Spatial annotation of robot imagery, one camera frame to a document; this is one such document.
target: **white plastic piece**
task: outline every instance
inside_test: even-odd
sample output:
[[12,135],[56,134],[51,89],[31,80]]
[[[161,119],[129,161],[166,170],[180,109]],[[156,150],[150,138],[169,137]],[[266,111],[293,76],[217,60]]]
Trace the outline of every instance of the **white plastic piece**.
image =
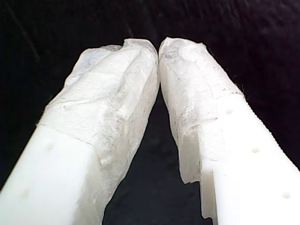
[[158,56],[147,40],[84,51],[0,193],[1,225],[95,225],[139,147]]
[[184,183],[215,225],[300,224],[300,172],[205,45],[167,38],[162,92]]

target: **white plastic arm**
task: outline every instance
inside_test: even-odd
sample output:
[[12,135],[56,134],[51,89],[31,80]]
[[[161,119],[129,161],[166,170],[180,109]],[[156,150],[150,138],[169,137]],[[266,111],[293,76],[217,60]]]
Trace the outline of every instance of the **white plastic arm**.
[[184,183],[215,225],[299,224],[300,172],[203,44],[167,38],[159,73]]
[[147,40],[84,51],[0,193],[1,225],[101,224],[155,102]]

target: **black background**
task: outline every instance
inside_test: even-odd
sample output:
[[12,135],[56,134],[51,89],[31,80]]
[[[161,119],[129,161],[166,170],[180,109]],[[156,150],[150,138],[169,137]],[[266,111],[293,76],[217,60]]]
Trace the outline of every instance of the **black background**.
[[[0,187],[86,48],[167,36],[204,42],[300,168],[300,1],[3,0]],[[161,93],[104,225],[211,224],[184,185]]]

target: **black fabric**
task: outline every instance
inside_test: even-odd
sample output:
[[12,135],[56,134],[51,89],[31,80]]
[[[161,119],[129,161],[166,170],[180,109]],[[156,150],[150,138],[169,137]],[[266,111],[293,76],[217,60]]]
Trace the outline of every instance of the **black fabric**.
[[[295,0],[3,0],[0,187],[44,106],[86,48],[167,36],[204,42],[300,168],[300,2]],[[104,225],[211,224],[199,184],[184,185],[161,93]]]

